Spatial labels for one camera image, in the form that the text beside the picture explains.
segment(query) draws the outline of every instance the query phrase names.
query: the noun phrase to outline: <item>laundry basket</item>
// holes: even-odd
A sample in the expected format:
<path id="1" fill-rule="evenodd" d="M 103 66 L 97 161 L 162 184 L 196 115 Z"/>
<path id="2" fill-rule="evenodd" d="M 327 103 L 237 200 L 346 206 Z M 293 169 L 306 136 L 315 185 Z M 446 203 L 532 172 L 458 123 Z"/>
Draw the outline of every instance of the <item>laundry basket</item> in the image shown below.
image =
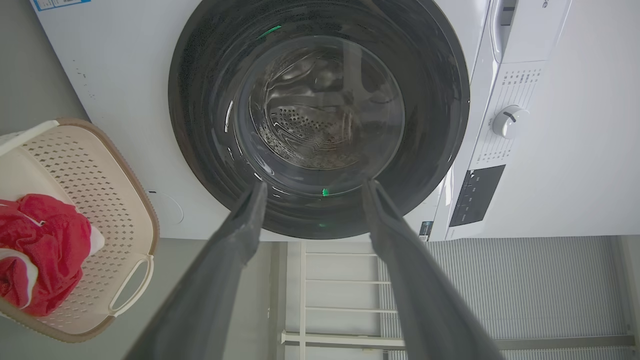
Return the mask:
<path id="1" fill-rule="evenodd" d="M 34 318 L 0 297 L 0 313 L 66 342 L 101 333 L 146 290 L 158 237 L 156 214 L 109 138 L 89 122 L 58 119 L 0 136 L 0 199 L 50 195 L 76 206 L 105 244 L 83 263 L 83 277 L 53 314 Z M 142 264 L 147 272 L 131 298 L 118 296 Z"/>

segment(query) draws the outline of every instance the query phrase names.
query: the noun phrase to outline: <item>red cloth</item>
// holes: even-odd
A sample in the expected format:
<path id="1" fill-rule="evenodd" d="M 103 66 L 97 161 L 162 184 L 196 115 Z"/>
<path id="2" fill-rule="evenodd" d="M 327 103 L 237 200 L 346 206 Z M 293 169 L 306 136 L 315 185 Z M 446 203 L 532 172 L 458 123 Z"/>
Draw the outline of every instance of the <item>red cloth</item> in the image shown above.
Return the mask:
<path id="1" fill-rule="evenodd" d="M 29 194 L 0 204 L 6 205 L 0 206 L 0 247 L 27 255 L 38 268 L 31 303 L 23 311 L 47 316 L 82 278 L 81 265 L 91 249 L 91 224 L 74 206 L 46 195 Z M 18 294 L 26 288 L 26 276 L 17 263 L 16 258 L 0 261 L 0 296 L 21 307 L 26 301 Z"/>

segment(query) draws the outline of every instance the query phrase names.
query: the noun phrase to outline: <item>label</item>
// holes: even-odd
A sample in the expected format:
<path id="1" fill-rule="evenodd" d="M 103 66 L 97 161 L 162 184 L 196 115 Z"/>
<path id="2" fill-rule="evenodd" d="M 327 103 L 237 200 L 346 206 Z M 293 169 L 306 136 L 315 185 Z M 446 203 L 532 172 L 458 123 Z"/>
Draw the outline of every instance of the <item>label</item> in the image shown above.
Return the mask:
<path id="1" fill-rule="evenodd" d="M 422 226 L 420 226 L 420 232 L 418 233 L 418 237 L 420 240 L 427 242 L 429 241 L 429 235 L 431 235 L 431 229 L 433 228 L 433 221 L 423 221 Z"/>
<path id="2" fill-rule="evenodd" d="M 63 6 L 89 3 L 91 0 L 33 0 L 33 3 L 36 5 L 36 9 L 39 12 L 43 10 L 61 8 Z"/>

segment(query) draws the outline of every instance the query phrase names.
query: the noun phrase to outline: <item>green light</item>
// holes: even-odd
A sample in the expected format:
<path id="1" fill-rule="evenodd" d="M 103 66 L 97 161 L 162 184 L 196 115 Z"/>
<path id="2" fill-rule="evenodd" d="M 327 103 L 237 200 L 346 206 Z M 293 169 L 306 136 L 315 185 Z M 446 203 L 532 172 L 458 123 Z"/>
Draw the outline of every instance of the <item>green light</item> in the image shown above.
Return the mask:
<path id="1" fill-rule="evenodd" d="M 282 26 L 278 25 L 278 26 L 276 26 L 276 27 L 274 27 L 274 28 L 271 28 L 271 29 L 269 29 L 269 30 L 265 31 L 265 32 L 264 32 L 264 34 L 260 35 L 258 38 L 264 38 L 265 36 L 267 36 L 267 35 L 269 35 L 270 33 L 272 33 L 272 32 L 274 32 L 274 31 L 276 31 L 277 29 L 280 29 L 281 27 L 282 27 Z"/>

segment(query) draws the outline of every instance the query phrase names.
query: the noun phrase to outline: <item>washing machine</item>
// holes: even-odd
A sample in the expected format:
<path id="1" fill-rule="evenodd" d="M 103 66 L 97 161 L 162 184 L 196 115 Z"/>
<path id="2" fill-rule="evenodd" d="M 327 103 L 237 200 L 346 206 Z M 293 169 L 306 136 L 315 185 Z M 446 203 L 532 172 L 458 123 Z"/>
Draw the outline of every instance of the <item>washing machine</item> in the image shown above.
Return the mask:
<path id="1" fill-rule="evenodd" d="M 472 236 L 570 0 L 32 0 L 161 236 L 265 181 L 261 240 L 369 241 L 377 179 L 424 240 Z"/>

